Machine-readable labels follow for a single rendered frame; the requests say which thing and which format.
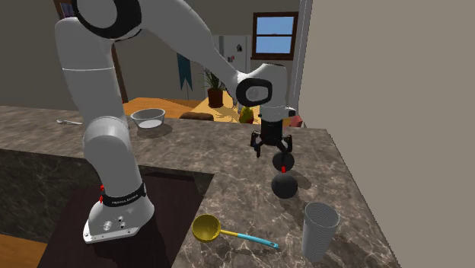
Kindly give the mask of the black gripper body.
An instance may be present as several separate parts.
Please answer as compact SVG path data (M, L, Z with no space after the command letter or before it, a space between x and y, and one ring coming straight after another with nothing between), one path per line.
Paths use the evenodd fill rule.
M261 131L259 134L259 137L260 137L259 144L272 145L272 146L283 145L282 123L283 123L283 120L279 120L275 122L262 120Z

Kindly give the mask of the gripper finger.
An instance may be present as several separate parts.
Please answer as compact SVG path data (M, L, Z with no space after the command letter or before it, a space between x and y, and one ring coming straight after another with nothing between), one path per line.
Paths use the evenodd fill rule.
M260 132L253 131L251 133L250 146L256 152L256 156L259 158L261 155L261 146L264 144L263 139L261 138Z
M283 136L281 141L278 142L278 149L283 154L291 153L293 149L292 136L291 135Z

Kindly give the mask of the yellow-green fruit-shaped object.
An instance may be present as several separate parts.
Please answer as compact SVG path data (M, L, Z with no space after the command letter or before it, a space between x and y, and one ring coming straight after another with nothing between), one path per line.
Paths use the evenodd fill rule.
M239 123L253 124L254 114L250 107L243 107L239 116Z

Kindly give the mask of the black dumbbell with red bar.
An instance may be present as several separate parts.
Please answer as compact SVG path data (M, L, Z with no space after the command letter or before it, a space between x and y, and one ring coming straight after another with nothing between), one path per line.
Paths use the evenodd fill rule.
M273 178L271 187L280 199L292 198L298 190L298 183L290 173L294 164L295 159L291 153L277 152L273 156L273 166L278 174Z

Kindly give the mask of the potted green plant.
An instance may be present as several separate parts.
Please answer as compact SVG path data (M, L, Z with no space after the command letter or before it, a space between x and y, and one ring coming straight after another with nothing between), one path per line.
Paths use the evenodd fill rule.
M220 108L223 103L224 84L208 69L203 69L204 86L208 93L209 107Z

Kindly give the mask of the dark chair back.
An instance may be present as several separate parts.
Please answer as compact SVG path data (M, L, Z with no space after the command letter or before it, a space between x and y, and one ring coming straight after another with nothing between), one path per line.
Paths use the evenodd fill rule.
M180 119L213 121L214 116L210 113L186 112L180 116Z

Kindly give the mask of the white refrigerator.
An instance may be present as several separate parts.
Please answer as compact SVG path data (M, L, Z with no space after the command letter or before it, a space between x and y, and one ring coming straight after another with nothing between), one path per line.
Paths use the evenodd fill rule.
M240 72L249 73L252 54L250 35L214 35L219 53Z

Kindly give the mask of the grey ribbed cup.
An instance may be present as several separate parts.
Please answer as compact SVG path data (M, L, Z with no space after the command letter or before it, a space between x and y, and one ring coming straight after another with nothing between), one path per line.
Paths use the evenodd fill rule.
M340 223L340 214L326 203L311 202L304 208L302 255L311 262L322 260Z

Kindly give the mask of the brown-framed window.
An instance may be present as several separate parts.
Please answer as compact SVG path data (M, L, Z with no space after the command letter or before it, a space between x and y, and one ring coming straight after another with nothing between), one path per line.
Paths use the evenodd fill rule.
M293 60L297 27L298 11L255 12L251 59Z

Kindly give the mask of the wooden dining table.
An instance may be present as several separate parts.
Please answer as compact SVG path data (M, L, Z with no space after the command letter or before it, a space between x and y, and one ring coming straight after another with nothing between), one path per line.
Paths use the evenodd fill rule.
M228 95L223 96L223 107L209 107L209 99L205 100L174 100L150 97L137 97L123 104L126 115L131 115L138 110L147 108L161 108L166 111L166 118L178 119L183 113L209 113L214 116L214 121L238 123L238 109L233 107L232 99Z

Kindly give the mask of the white bowl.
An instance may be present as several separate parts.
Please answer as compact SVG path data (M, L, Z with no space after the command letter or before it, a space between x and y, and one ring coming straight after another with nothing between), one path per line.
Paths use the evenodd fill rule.
M147 108L131 114L132 120L141 129L152 129L164 122L166 111L161 108Z

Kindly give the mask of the dark robot stand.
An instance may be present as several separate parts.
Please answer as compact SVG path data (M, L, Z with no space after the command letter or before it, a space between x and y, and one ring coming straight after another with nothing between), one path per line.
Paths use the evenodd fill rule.
M171 268L212 181L211 174L145 174L155 206L151 220L131 238L86 244L82 231L99 187L74 191L37 268Z

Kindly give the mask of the blue wall banner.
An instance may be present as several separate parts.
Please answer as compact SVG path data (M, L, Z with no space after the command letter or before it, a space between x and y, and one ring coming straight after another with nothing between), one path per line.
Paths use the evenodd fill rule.
M177 53L177 66L179 72L180 89L183 88L185 83L187 83L190 88L193 88L190 60Z

